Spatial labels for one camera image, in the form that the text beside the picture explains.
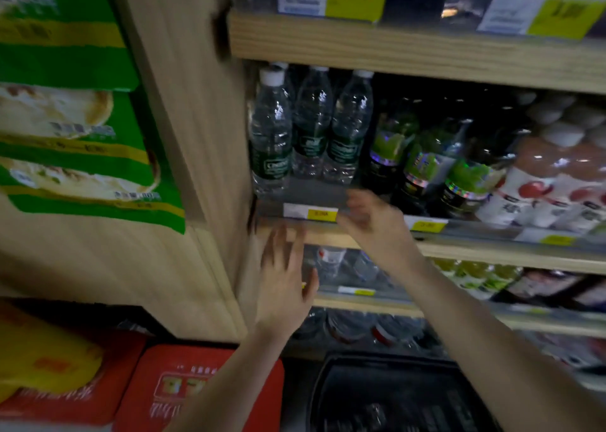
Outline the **person's right hand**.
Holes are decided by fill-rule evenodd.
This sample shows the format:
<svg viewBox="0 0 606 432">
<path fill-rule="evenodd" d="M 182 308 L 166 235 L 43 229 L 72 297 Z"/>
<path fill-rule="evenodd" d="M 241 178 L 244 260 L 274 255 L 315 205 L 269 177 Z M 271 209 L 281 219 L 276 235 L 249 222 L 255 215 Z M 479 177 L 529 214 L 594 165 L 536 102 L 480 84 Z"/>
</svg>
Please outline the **person's right hand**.
<svg viewBox="0 0 606 432">
<path fill-rule="evenodd" d="M 425 259 L 405 223 L 404 214 L 387 202 L 383 226 L 378 232 L 366 238 L 352 239 L 378 267 L 401 285 L 425 265 Z"/>
</svg>

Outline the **person's left hand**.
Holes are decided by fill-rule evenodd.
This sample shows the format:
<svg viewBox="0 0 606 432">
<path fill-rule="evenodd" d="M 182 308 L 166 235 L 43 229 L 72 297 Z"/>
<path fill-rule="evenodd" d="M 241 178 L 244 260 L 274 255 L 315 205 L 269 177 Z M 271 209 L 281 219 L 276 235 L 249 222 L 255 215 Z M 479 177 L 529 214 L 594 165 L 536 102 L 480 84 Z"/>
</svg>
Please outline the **person's left hand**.
<svg viewBox="0 0 606 432">
<path fill-rule="evenodd" d="M 304 322 L 312 306 L 307 306 L 307 278 L 304 279 L 305 232 L 297 230 L 287 241 L 284 224 L 272 229 L 261 256 L 254 332 L 277 342 L 287 341 Z"/>
</svg>

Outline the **person's right forearm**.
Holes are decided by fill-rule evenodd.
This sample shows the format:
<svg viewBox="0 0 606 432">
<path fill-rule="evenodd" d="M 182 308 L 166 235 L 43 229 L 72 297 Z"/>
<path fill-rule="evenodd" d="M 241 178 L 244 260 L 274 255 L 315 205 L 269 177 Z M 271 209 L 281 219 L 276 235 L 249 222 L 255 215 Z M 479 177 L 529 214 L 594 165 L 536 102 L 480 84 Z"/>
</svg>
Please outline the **person's right forearm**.
<svg viewBox="0 0 606 432">
<path fill-rule="evenodd" d="M 504 432 L 606 432 L 606 406 L 420 255 L 397 278 Z"/>
</svg>

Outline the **red label water bottle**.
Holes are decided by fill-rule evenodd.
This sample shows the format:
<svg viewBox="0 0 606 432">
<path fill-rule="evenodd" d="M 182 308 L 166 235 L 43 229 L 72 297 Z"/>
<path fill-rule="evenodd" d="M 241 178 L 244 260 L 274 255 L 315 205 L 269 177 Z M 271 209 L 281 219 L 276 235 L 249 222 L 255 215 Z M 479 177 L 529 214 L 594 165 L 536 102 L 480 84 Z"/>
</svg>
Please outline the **red label water bottle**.
<svg viewBox="0 0 606 432">
<path fill-rule="evenodd" d="M 346 248 L 319 246 L 316 252 L 316 269 L 321 283 L 328 283 L 337 278 L 343 263 Z"/>
</svg>

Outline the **row of red cap bottles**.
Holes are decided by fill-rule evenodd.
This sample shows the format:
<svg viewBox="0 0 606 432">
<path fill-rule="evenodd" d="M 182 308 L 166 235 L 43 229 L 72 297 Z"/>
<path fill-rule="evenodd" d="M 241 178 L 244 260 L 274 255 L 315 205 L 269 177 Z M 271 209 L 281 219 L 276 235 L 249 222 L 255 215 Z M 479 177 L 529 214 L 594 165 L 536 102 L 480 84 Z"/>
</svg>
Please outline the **row of red cap bottles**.
<svg viewBox="0 0 606 432">
<path fill-rule="evenodd" d="M 423 319 L 313 307 L 292 338 L 296 342 L 378 344 L 387 348 L 414 347 L 425 333 Z"/>
</svg>

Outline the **dark bottle with green label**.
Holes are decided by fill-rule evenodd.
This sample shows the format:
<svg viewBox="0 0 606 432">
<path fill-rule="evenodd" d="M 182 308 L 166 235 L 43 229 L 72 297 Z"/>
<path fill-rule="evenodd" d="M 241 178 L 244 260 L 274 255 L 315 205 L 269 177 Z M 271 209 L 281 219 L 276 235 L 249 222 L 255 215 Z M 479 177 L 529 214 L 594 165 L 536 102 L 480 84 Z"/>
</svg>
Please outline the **dark bottle with green label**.
<svg viewBox="0 0 606 432">
<path fill-rule="evenodd" d="M 403 96 L 392 102 L 381 102 L 368 164 L 362 176 L 363 186 L 378 196 L 393 191 L 398 169 L 419 133 L 420 101 L 415 96 Z"/>
<path fill-rule="evenodd" d="M 471 216 L 489 197 L 517 156 L 526 129 L 498 128 L 473 139 L 466 155 L 450 169 L 433 202 L 434 215 Z"/>
<path fill-rule="evenodd" d="M 464 157 L 472 115 L 447 115 L 420 132 L 413 142 L 390 204 L 404 214 L 424 215 L 429 198 Z"/>
</svg>

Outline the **green label water bottle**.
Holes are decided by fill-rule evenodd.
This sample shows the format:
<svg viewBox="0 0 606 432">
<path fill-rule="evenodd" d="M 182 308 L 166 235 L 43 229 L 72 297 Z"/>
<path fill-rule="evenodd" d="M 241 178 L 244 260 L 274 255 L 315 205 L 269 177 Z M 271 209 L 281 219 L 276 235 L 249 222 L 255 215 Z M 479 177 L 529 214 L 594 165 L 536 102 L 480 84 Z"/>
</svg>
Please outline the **green label water bottle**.
<svg viewBox="0 0 606 432">
<path fill-rule="evenodd" d="M 292 106 L 285 76 L 285 70 L 274 65 L 260 69 L 248 123 L 253 190 L 259 198 L 283 192 L 292 171 Z"/>
<path fill-rule="evenodd" d="M 373 115 L 373 71 L 355 69 L 337 97 L 325 152 L 324 181 L 349 185 L 359 168 L 360 153 Z"/>
<path fill-rule="evenodd" d="M 294 103 L 293 174 L 297 178 L 314 179 L 321 173 L 335 103 L 329 70 L 310 66 Z"/>
</svg>

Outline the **row of yellow-green drink bottles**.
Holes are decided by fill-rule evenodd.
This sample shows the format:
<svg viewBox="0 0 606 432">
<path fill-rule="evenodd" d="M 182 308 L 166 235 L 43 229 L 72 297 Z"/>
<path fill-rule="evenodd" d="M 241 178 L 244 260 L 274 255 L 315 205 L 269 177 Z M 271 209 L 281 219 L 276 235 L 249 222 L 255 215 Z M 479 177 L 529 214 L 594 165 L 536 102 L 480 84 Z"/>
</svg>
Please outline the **row of yellow-green drink bottles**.
<svg viewBox="0 0 606 432">
<path fill-rule="evenodd" d="M 520 279 L 523 267 L 430 257 L 432 264 L 458 288 L 478 300 L 491 300 Z"/>
</svg>

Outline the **black shopping basket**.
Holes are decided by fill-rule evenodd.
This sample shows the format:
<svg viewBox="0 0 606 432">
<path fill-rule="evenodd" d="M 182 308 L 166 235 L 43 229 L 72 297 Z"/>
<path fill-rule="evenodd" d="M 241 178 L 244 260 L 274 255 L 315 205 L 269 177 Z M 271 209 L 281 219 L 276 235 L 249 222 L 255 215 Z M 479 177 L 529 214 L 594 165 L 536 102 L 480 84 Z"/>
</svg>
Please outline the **black shopping basket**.
<svg viewBox="0 0 606 432">
<path fill-rule="evenodd" d="M 504 432 L 460 370 L 420 356 L 330 352 L 306 432 Z"/>
</svg>

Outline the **red box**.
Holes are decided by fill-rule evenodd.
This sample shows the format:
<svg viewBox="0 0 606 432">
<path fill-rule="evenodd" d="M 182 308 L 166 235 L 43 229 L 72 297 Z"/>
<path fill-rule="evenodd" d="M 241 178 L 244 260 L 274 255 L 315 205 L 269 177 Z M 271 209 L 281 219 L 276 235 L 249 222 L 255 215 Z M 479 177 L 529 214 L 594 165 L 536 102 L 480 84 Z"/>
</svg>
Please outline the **red box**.
<svg viewBox="0 0 606 432">
<path fill-rule="evenodd" d="M 104 351 L 93 380 L 63 394 L 20 389 L 0 404 L 0 428 L 3 422 L 91 427 L 113 422 L 148 337 L 125 329 L 88 329 L 83 335 Z"/>
<path fill-rule="evenodd" d="M 112 432 L 163 432 L 234 349 L 157 344 L 140 358 L 117 410 Z M 278 360 L 255 401 L 243 432 L 279 432 L 285 370 Z"/>
</svg>

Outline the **wooden shelf unit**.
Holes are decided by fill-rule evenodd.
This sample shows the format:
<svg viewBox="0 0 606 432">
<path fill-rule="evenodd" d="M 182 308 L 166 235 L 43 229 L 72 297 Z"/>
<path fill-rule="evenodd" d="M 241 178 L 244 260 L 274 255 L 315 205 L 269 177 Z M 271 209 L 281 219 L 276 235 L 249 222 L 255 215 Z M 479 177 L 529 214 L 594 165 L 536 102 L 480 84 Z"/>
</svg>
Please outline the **wooden shelf unit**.
<svg viewBox="0 0 606 432">
<path fill-rule="evenodd" d="M 238 343 L 259 273 L 240 61 L 222 61 L 221 0 L 115 0 L 184 201 L 186 233 L 59 214 L 0 196 L 0 298 L 140 306 L 181 339 Z"/>
</svg>

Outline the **row of pink juice bottles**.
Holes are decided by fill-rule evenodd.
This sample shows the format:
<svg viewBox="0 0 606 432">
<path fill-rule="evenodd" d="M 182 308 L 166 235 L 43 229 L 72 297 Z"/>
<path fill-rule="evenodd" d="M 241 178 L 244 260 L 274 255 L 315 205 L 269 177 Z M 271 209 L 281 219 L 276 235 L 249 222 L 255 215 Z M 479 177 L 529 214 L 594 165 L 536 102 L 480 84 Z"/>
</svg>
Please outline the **row of pink juice bottles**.
<svg viewBox="0 0 606 432">
<path fill-rule="evenodd" d="M 526 109 L 533 132 L 475 212 L 482 223 L 550 228 L 606 182 L 606 104 L 548 91 Z"/>
</svg>

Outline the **row of dark drink bottles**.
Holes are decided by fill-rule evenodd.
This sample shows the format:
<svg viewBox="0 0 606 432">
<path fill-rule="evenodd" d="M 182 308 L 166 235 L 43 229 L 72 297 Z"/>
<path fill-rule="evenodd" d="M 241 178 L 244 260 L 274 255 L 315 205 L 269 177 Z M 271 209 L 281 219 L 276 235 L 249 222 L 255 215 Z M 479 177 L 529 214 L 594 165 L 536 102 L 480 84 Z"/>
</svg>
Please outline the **row of dark drink bottles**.
<svg viewBox="0 0 606 432">
<path fill-rule="evenodd" d="M 606 275 L 525 268 L 490 301 L 606 313 Z"/>
</svg>

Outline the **green snack packet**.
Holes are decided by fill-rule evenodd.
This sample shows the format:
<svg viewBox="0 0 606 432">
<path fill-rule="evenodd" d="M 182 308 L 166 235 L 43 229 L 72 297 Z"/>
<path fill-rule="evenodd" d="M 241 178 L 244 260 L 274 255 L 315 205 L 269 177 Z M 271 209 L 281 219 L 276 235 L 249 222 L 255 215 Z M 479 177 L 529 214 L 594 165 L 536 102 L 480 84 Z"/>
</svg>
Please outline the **green snack packet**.
<svg viewBox="0 0 606 432">
<path fill-rule="evenodd" d="M 112 0 L 0 0 L 0 82 L 131 92 L 140 80 Z"/>
<path fill-rule="evenodd" d="M 150 154 L 154 181 L 140 185 L 108 175 L 0 157 L 0 192 L 21 212 L 103 217 L 186 233 L 181 194 L 168 163 Z"/>
<path fill-rule="evenodd" d="M 0 157 L 140 185 L 154 181 L 127 92 L 0 82 Z"/>
</svg>

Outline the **yellow snack bag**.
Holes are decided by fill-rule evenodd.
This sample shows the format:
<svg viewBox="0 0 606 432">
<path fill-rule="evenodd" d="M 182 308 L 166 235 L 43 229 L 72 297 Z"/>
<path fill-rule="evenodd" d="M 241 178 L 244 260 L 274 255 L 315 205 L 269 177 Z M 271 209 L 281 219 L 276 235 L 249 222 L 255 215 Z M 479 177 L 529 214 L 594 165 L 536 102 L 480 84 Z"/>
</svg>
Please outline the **yellow snack bag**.
<svg viewBox="0 0 606 432">
<path fill-rule="evenodd" d="M 77 390 L 102 366 L 102 348 L 76 333 L 0 300 L 0 404 L 22 388 Z"/>
</svg>

